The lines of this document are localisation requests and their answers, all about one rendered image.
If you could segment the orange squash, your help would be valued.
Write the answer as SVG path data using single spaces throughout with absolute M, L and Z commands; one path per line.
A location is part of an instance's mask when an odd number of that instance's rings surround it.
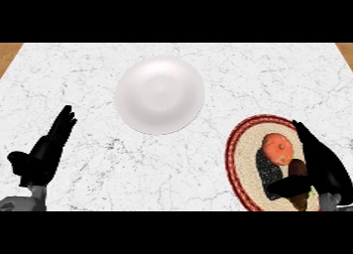
M 292 144 L 278 133 L 268 133 L 262 139 L 262 152 L 268 161 L 277 166 L 286 166 L 292 160 Z

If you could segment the white round plate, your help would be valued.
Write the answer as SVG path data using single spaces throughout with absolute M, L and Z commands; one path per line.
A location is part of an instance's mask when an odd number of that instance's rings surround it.
M 115 107 L 138 132 L 166 135 L 194 120 L 205 102 L 202 76 L 174 57 L 151 57 L 125 71 L 115 90 Z

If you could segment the round red-rimmed woven placemat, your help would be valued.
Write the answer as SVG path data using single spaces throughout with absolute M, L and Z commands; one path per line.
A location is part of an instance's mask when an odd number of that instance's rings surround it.
M 295 127 L 284 118 L 255 115 L 246 118 L 231 131 L 225 147 L 225 170 L 237 199 L 249 211 L 296 211 L 290 201 L 280 197 L 270 199 L 264 192 L 259 170 L 267 168 L 265 177 L 273 182 L 287 176 L 287 166 L 270 163 L 261 154 L 264 136 L 278 133 L 292 145 L 292 157 L 304 161 L 302 145 Z

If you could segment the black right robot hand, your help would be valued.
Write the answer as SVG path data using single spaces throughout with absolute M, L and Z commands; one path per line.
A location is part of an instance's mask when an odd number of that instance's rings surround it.
M 314 187 L 318 194 L 340 195 L 339 205 L 353 203 L 353 182 L 342 162 L 301 122 L 292 121 L 305 159 L 306 175 L 292 175 L 267 186 L 270 193 L 292 197 Z

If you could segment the dark brown oblong vegetable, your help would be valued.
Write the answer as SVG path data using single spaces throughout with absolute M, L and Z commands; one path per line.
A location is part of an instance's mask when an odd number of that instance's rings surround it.
M 287 176 L 290 179 L 290 197 L 287 200 L 298 211 L 306 211 L 309 184 L 306 181 L 306 167 L 299 159 L 290 160 Z

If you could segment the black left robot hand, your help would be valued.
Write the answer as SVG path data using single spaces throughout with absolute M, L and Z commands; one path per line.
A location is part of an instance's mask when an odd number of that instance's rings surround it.
M 72 107 L 66 105 L 48 134 L 39 138 L 30 153 L 26 154 L 20 151 L 8 153 L 7 160 L 11 164 L 13 174 L 20 177 L 19 186 L 22 188 L 45 186 L 50 183 L 76 122 Z

